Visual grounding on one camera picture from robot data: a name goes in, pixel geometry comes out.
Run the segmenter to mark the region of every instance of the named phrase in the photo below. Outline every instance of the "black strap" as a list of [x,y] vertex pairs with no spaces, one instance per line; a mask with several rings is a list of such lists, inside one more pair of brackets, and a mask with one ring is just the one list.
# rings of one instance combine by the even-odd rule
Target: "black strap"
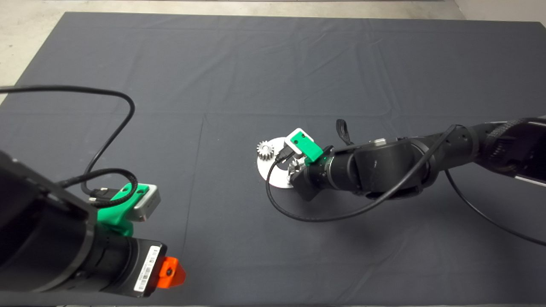
[[336,131],[340,139],[345,143],[345,145],[354,145],[351,142],[351,137],[349,136],[349,129],[347,128],[347,122],[343,119],[336,120]]

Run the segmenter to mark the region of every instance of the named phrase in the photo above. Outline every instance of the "gear teeth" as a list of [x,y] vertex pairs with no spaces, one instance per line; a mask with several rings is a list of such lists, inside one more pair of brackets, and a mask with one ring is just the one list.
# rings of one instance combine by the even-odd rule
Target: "gear teeth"
[[262,160],[269,160],[273,158],[273,155],[275,154],[273,146],[267,141],[260,142],[256,147],[256,152],[258,153],[258,157]]

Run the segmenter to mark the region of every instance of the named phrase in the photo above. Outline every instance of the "table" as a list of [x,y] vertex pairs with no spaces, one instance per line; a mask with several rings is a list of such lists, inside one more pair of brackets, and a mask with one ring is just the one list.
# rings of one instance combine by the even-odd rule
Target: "table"
[[[546,31],[537,22],[66,13],[18,84],[128,93],[136,115],[97,167],[156,184],[162,203],[135,225],[188,273],[149,299],[0,293],[10,305],[430,305],[546,303],[546,250],[470,211],[443,176],[418,197],[365,215],[302,223],[269,204],[256,144],[297,127],[341,146],[544,114]],[[123,101],[11,95],[0,148],[53,180],[82,172],[122,120]],[[453,171],[493,218],[544,238],[544,189],[475,165]],[[90,186],[121,186],[121,178]],[[83,197],[77,188],[74,193]],[[296,212],[362,206],[347,192]]]

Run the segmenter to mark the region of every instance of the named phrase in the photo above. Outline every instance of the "orange plastic part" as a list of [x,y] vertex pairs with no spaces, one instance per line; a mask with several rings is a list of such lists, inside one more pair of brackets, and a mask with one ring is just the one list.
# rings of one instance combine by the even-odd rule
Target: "orange plastic part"
[[159,271],[158,288],[167,289],[179,286],[186,280],[186,271],[174,257],[165,257],[161,270]]

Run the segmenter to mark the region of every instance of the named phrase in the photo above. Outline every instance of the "cable connector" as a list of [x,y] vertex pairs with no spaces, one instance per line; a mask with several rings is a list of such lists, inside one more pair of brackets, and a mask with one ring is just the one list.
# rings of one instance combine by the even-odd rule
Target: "cable connector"
[[120,190],[115,188],[96,188],[89,194],[90,202],[108,202],[111,200]]
[[281,151],[278,152],[275,157],[275,162],[284,163],[287,159],[292,157],[295,154],[294,150],[290,146],[285,146]]

